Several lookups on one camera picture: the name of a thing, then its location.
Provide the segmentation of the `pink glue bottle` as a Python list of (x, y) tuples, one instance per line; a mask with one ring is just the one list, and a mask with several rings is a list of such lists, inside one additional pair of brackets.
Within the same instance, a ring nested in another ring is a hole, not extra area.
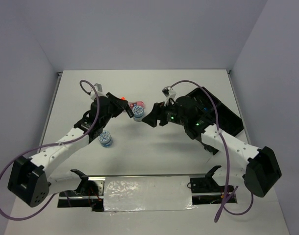
[(129, 106), (130, 106), (131, 109), (132, 109), (133, 107), (135, 107), (135, 106), (141, 106), (142, 108), (145, 107), (145, 104), (144, 104), (144, 102), (142, 102), (142, 101), (129, 102), (128, 104), (129, 104)]

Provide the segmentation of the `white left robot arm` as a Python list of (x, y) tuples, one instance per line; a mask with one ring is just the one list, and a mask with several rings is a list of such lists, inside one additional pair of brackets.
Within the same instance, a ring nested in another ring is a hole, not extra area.
[(111, 93), (94, 99), (90, 109), (54, 146), (43, 147), (38, 154), (29, 158), (20, 156), (14, 161), (8, 189), (32, 208), (40, 205), (47, 196), (61, 191), (72, 190), (77, 195), (84, 195), (89, 183), (85, 180), (87, 176), (78, 170), (70, 170), (61, 179), (51, 175), (71, 155), (94, 141), (110, 119), (122, 112), (133, 116), (128, 101)]

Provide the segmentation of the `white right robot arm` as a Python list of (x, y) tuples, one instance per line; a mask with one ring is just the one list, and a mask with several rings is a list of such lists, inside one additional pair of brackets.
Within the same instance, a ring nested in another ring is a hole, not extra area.
[(282, 176), (274, 151), (245, 143), (217, 128), (208, 113), (197, 98), (181, 96), (168, 104), (155, 103), (142, 121), (151, 127), (181, 125), (190, 139), (228, 153), (245, 170), (246, 188), (255, 196), (264, 197)]

